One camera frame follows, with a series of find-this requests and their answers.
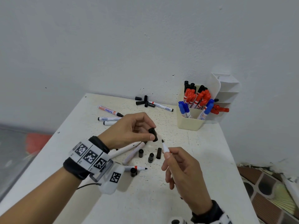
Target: left hand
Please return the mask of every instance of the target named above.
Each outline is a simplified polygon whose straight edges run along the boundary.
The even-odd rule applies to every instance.
[[[155,136],[148,132],[150,128],[156,128],[156,125],[145,112],[127,114],[98,138],[112,150],[133,142],[153,141]]]

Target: right hand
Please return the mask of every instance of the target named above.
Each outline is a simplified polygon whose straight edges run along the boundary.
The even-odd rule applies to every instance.
[[[181,147],[169,148],[164,153],[162,170],[166,170],[165,180],[169,188],[174,185],[182,199],[188,204],[191,211],[201,215],[212,207],[212,200],[207,191],[199,162]]]

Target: fingernail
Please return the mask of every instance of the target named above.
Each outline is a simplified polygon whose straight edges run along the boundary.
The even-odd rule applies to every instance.
[[[164,153],[164,158],[165,159],[168,159],[170,157],[170,152],[166,152],[166,153]]]
[[[151,141],[153,141],[155,138],[156,138],[156,137],[155,137],[153,134],[150,136],[150,140],[151,140]]]

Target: hand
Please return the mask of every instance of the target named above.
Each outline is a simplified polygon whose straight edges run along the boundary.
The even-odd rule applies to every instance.
[[[162,170],[166,170],[165,180],[169,188],[174,185],[196,215],[206,213],[212,208],[212,200],[207,191],[199,162],[181,147],[169,148],[164,154]]]
[[[156,128],[145,112],[127,114],[101,133],[98,138],[111,150],[122,148],[139,141],[153,141],[155,136],[148,132]]]

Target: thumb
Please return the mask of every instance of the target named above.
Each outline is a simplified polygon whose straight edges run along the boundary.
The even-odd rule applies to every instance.
[[[134,133],[133,140],[135,142],[147,142],[153,141],[155,136],[151,133]]]
[[[164,153],[165,161],[167,162],[167,165],[170,169],[170,172],[174,178],[174,180],[178,180],[178,178],[183,176],[183,171],[181,170],[180,166],[178,165],[178,162],[174,158],[174,156],[170,152]]]

